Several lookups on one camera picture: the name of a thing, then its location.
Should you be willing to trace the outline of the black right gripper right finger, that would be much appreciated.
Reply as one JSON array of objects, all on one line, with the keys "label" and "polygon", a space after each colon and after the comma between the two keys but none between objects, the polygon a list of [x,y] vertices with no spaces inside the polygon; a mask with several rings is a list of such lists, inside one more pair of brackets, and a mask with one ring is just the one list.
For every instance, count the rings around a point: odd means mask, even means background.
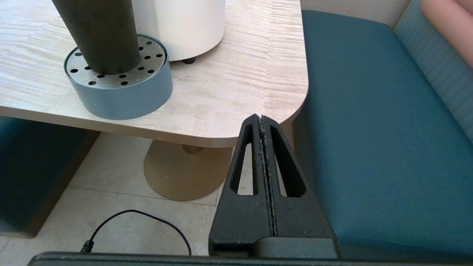
[{"label": "black right gripper right finger", "polygon": [[262,116],[262,146],[273,235],[335,239],[294,150],[279,124],[267,116]]}]

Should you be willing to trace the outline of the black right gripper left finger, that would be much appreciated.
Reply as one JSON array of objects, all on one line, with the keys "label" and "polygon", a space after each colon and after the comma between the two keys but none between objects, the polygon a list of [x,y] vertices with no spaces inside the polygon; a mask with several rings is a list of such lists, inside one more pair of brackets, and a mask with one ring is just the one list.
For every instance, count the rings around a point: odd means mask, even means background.
[{"label": "black right gripper left finger", "polygon": [[[242,123],[208,236],[210,256],[250,256],[255,242],[273,235],[261,125],[262,120],[256,114]],[[252,149],[253,195],[239,195],[248,144]]]}]

